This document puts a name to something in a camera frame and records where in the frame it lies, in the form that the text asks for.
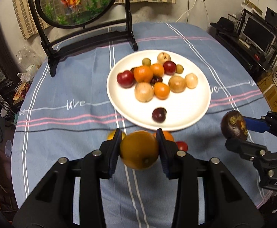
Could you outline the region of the yellow orange citrus fruit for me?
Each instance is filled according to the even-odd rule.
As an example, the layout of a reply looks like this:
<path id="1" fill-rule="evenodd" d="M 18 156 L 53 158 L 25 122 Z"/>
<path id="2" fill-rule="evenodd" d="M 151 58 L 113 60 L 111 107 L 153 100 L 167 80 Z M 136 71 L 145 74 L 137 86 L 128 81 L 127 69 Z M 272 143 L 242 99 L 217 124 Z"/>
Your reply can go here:
<path id="1" fill-rule="evenodd" d="M 120 158 L 135 170 L 149 169 L 159 157 L 157 139 L 147 131 L 135 131 L 120 143 Z"/>

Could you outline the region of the red plum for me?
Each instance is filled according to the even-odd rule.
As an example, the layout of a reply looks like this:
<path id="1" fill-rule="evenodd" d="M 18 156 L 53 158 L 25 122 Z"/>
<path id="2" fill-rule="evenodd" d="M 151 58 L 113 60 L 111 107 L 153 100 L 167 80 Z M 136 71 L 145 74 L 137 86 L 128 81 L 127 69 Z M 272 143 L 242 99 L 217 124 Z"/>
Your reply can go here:
<path id="1" fill-rule="evenodd" d="M 125 89 L 132 87 L 135 82 L 134 75 L 130 70 L 125 70 L 124 72 L 119 73 L 116 80 L 118 84 Z"/>

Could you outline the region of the large orange tangerine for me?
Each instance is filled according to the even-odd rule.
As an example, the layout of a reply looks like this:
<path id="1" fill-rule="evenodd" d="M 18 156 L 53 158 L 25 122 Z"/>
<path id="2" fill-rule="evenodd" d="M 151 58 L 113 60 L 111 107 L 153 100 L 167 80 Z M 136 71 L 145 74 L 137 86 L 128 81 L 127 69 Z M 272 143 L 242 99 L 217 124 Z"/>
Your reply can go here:
<path id="1" fill-rule="evenodd" d="M 134 75 L 134 79 L 138 83 L 140 82 L 150 83 L 150 81 L 152 80 L 152 77 L 154 76 L 151 68 L 144 65 L 140 67 L 136 67 L 133 71 L 133 75 Z"/>

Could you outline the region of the tan round fruit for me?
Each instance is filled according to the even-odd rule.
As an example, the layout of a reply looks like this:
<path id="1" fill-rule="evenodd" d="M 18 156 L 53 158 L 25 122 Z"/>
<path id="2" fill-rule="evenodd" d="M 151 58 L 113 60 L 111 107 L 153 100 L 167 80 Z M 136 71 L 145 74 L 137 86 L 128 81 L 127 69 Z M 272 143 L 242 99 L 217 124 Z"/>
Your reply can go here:
<path id="1" fill-rule="evenodd" d="M 186 81 L 181 76 L 172 76 L 169 79 L 168 85 L 174 93 L 182 93 L 186 89 Z"/>

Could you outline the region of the small yellow longan fruit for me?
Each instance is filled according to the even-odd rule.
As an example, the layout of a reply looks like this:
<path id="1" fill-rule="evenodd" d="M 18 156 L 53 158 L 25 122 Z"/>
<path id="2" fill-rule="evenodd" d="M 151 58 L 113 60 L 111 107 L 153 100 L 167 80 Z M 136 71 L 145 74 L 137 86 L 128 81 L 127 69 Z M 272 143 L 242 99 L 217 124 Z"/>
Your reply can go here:
<path id="1" fill-rule="evenodd" d="M 149 59 L 149 58 L 144 58 L 143 60 L 142 60 L 142 65 L 143 66 L 150 66 L 151 65 L 151 60 Z"/>

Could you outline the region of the white round plate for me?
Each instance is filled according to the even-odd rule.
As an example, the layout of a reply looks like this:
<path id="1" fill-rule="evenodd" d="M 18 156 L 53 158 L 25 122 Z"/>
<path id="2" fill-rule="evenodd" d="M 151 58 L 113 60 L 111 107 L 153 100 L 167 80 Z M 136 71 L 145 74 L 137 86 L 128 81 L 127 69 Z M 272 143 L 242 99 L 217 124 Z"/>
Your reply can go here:
<path id="1" fill-rule="evenodd" d="M 163 82 L 155 85 L 135 80 L 132 87 L 125 89 L 116 80 L 119 73 L 142 66 L 144 58 L 149 58 L 151 64 L 159 63 L 157 57 L 160 53 L 156 49 L 138 51 L 116 62 L 107 77 L 107 95 L 121 116 L 140 127 L 182 130 L 200 121 L 211 103 L 210 84 L 195 62 L 169 51 L 172 63 L 183 67 L 182 73 L 176 73 L 176 68 L 169 64 L 164 66 Z M 182 93 L 170 90 L 168 82 L 172 76 L 181 76 L 186 81 Z"/>

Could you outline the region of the blue striped tablecloth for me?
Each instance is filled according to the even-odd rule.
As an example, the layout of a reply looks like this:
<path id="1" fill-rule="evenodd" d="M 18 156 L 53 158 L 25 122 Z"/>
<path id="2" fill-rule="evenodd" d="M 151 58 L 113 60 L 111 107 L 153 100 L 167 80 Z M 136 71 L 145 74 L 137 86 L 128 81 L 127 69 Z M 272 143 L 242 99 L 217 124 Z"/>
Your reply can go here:
<path id="1" fill-rule="evenodd" d="M 259 118 L 269 106 L 257 85 L 220 43 L 199 27 L 181 23 L 138 23 L 133 26 L 139 50 L 175 52 L 193 61 L 207 77 L 211 105 L 195 125 L 175 132 L 189 153 L 203 160 L 217 157 L 235 176 L 251 200 L 261 207 L 271 195 L 259 187 L 252 163 L 227 151 L 220 130 L 232 109 Z M 120 116 L 107 96 L 110 70 L 133 52 L 129 43 L 108 43 L 60 62 L 54 77 L 43 64 L 21 106 L 14 134 L 11 171 L 15 198 L 22 205 L 36 184 L 61 157 L 84 157 L 98 149 L 107 134 L 138 128 Z M 145 171 L 118 163 L 109 180 L 101 182 L 108 227 L 170 227 L 177 181 L 168 180 L 160 162 Z"/>

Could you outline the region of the computer monitor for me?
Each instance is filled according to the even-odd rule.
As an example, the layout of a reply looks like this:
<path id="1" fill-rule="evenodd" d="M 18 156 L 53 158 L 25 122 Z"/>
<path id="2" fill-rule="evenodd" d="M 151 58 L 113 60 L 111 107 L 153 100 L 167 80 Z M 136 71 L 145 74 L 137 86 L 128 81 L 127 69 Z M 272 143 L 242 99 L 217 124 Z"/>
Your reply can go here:
<path id="1" fill-rule="evenodd" d="M 276 39 L 276 35 L 270 29 L 250 15 L 245 19 L 241 35 L 264 53 L 269 50 Z"/>

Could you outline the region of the dark cherry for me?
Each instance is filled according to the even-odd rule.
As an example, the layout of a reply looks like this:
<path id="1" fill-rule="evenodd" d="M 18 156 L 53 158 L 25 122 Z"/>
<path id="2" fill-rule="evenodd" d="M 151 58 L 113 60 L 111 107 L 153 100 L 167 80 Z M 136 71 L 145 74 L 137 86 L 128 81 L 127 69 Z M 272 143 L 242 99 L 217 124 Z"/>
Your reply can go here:
<path id="1" fill-rule="evenodd" d="M 163 78 L 159 76 L 153 76 L 152 79 L 150 80 L 150 84 L 153 86 L 158 82 L 163 82 Z"/>

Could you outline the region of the small orange mandarin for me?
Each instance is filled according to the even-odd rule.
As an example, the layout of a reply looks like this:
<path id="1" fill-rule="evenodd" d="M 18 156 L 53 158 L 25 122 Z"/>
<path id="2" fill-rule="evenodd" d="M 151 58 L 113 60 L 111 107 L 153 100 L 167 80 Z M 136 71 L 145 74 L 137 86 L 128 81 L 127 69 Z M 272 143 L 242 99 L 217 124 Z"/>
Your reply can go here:
<path id="1" fill-rule="evenodd" d="M 154 76 L 163 77 L 165 74 L 164 67 L 159 63 L 152 64 L 150 69 L 152 70 Z"/>

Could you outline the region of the white teapot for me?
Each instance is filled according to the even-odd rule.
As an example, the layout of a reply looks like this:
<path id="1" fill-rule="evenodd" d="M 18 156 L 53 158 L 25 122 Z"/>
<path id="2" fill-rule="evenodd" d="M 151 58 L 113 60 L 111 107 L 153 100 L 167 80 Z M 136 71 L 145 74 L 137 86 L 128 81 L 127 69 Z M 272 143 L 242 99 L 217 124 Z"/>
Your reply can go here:
<path id="1" fill-rule="evenodd" d="M 34 76 L 38 70 L 39 70 L 38 66 L 36 66 L 35 64 L 31 64 L 27 67 L 26 73 L 31 76 Z"/>

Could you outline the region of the round goldfish screen ornament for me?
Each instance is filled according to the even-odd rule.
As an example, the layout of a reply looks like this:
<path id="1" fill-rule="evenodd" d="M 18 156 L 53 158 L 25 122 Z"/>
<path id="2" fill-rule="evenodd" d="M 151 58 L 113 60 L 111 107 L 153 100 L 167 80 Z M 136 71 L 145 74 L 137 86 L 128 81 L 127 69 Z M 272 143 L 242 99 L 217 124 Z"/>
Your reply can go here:
<path id="1" fill-rule="evenodd" d="M 125 18 L 97 23 L 116 0 L 28 0 L 31 16 L 48 57 L 49 72 L 55 76 L 58 63 L 68 56 L 109 42 L 128 41 L 138 50 L 132 26 L 130 0 L 123 0 Z M 54 46 L 87 32 L 125 24 L 123 31 L 110 31 L 70 43 L 60 49 Z"/>

